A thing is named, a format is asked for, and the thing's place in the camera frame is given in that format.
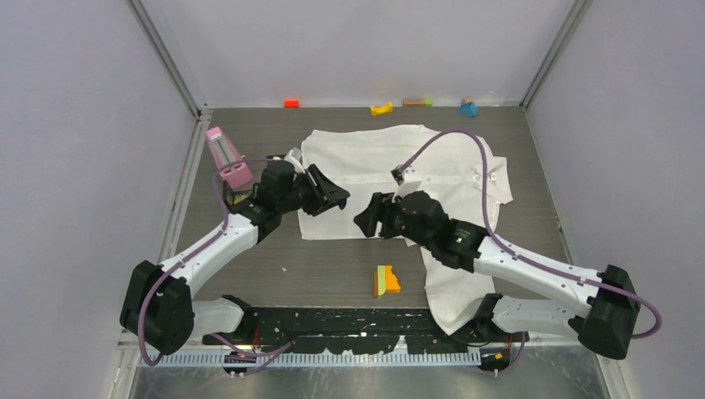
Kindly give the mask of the white shirt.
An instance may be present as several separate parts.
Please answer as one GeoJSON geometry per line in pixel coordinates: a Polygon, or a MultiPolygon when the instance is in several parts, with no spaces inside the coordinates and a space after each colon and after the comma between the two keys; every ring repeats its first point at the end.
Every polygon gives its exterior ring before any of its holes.
{"type": "Polygon", "coordinates": [[[453,219],[482,225],[488,214],[498,224],[500,207],[513,200],[506,159],[494,156],[484,139],[445,135],[429,144],[436,132],[423,125],[399,125],[374,131],[313,131],[301,144],[304,166],[315,164],[333,183],[350,193],[345,209],[319,216],[298,214],[306,240],[360,239],[353,218],[375,192],[393,192],[392,170],[423,145],[427,149],[406,169],[412,188],[438,200],[453,219]],[[481,203],[487,203],[486,212],[481,203]]]}

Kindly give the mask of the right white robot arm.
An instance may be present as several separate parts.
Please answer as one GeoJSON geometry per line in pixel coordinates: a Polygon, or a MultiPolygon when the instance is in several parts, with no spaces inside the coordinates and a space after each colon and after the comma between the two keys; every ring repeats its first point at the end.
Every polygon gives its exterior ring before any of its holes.
{"type": "Polygon", "coordinates": [[[580,268],[501,242],[489,230],[451,218],[423,191],[377,192],[354,224],[366,237],[403,237],[448,268],[504,279],[541,295],[524,300],[488,294],[476,306],[475,330],[486,341],[504,333],[548,333],[577,339],[603,357],[624,360],[640,312],[629,273],[617,266],[580,268]]]}

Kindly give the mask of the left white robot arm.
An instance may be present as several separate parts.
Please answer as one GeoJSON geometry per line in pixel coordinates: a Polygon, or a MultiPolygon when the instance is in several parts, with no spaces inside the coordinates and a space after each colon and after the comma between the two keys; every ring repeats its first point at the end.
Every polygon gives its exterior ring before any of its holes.
{"type": "Polygon", "coordinates": [[[224,217],[206,236],[174,256],[133,269],[120,324],[134,333],[141,356],[154,366],[158,357],[180,350],[191,338],[224,333],[236,344],[255,331],[246,305],[223,296],[196,301],[194,296],[230,260],[253,248],[281,225],[283,216],[302,211],[318,216],[344,209],[350,194],[316,166],[298,168],[289,160],[271,160],[244,199],[223,203],[224,217]]]}

